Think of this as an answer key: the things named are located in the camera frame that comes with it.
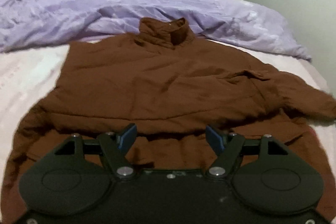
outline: metal bolt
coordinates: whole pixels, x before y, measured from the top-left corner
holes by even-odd
[[[37,221],[34,220],[33,218],[28,219],[26,223],[27,224],[38,224]]]
[[[121,175],[123,177],[130,176],[133,174],[133,168],[128,166],[123,166],[117,169],[118,175]]]
[[[167,175],[167,178],[174,179],[174,178],[176,178],[176,176],[174,174],[169,174],[169,175]]]
[[[225,169],[222,167],[211,167],[209,173],[213,176],[222,176],[225,174]]]

